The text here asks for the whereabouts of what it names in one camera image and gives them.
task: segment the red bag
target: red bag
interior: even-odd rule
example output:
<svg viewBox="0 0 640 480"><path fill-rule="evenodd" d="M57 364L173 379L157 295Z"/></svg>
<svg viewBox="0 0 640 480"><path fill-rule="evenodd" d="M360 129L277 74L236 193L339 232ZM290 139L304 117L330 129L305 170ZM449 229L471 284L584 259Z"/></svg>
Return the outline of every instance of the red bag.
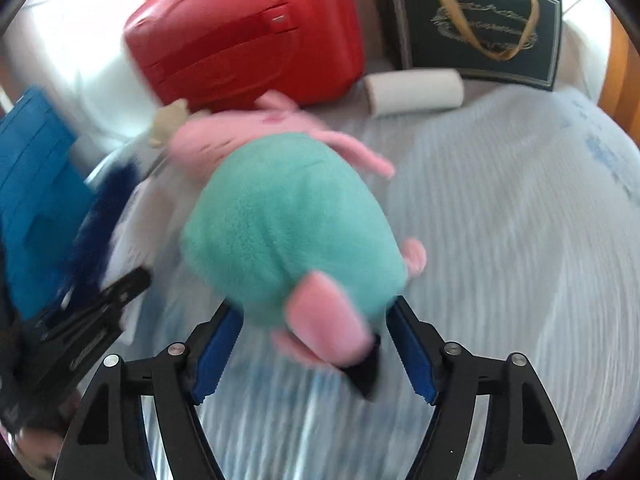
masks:
<svg viewBox="0 0 640 480"><path fill-rule="evenodd" d="M268 89L328 102L364 70L353 0L146 0L124 37L161 101L191 110L248 108Z"/></svg>

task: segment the tan plush toy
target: tan plush toy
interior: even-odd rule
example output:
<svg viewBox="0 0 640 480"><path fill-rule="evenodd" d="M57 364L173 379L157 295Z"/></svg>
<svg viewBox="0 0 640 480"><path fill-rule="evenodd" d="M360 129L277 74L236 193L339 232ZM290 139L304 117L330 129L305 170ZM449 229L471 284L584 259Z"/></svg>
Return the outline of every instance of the tan plush toy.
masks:
<svg viewBox="0 0 640 480"><path fill-rule="evenodd" d="M178 99L170 105L160 108L149 131L149 145L153 148L165 146L187 121L201 119L208 115L210 112L206 110L191 114L187 99Z"/></svg>

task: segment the dark green box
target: dark green box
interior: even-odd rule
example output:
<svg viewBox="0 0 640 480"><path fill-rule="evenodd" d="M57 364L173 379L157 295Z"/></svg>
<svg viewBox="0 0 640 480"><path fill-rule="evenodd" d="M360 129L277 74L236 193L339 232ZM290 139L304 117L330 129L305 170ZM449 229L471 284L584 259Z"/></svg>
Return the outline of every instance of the dark green box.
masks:
<svg viewBox="0 0 640 480"><path fill-rule="evenodd" d="M456 68L462 76L552 90L560 53L562 0L538 0L540 18L513 59L493 60L461 37L438 0L377 0L388 56L397 69ZM482 45L500 52L518 43L531 0L458 0Z"/></svg>

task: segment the blue gripper pad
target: blue gripper pad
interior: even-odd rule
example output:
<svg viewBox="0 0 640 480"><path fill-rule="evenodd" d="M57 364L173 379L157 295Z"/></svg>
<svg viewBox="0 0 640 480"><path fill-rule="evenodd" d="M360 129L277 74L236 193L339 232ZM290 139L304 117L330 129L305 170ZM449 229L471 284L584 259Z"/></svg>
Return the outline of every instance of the blue gripper pad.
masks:
<svg viewBox="0 0 640 480"><path fill-rule="evenodd" d="M415 393L434 404L438 391L433 380L433 365L398 303L386 313L386 326Z"/></svg>
<svg viewBox="0 0 640 480"><path fill-rule="evenodd" d="M225 309L225 312L220 320L214 316L214 319L209 321L217 327L213 327L213 336L190 370L193 384L189 385L190 391L197 404L201 404L205 397L215 393L244 323L244 317L239 310L228 308L224 303L220 309Z"/></svg>

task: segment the metal screw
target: metal screw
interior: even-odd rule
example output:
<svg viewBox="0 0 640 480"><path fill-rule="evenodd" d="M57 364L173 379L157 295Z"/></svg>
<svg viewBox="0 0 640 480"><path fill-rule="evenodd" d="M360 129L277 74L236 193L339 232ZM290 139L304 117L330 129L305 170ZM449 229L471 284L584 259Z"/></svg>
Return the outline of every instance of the metal screw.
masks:
<svg viewBox="0 0 640 480"><path fill-rule="evenodd" d="M449 355L460 355L462 354L462 346L458 343L447 343L444 345L444 351Z"/></svg>
<svg viewBox="0 0 640 480"><path fill-rule="evenodd" d="M512 355L511 356L511 361L516 366L526 366L527 365L527 358L524 357L524 355L522 355L522 354L514 354L514 355Z"/></svg>
<svg viewBox="0 0 640 480"><path fill-rule="evenodd" d="M104 358L104 361L102 361L102 364L104 364L107 368L112 368L116 364L118 364L119 360L120 358L116 354L111 354L111 355L107 355L107 357Z"/></svg>
<svg viewBox="0 0 640 480"><path fill-rule="evenodd" d="M66 308L69 306L69 303L71 302L71 296L74 293L74 288L71 287L65 294L65 297L62 298L62 302L60 303L60 308L62 310L66 310Z"/></svg>
<svg viewBox="0 0 640 480"><path fill-rule="evenodd" d="M18 416L20 415L20 407L16 404L11 409L5 408L2 414L9 422L15 424L15 421L18 420Z"/></svg>
<svg viewBox="0 0 640 480"><path fill-rule="evenodd" d="M184 354L184 351L186 350L186 346L183 345L182 343L174 343L171 346L169 346L169 355L182 355Z"/></svg>

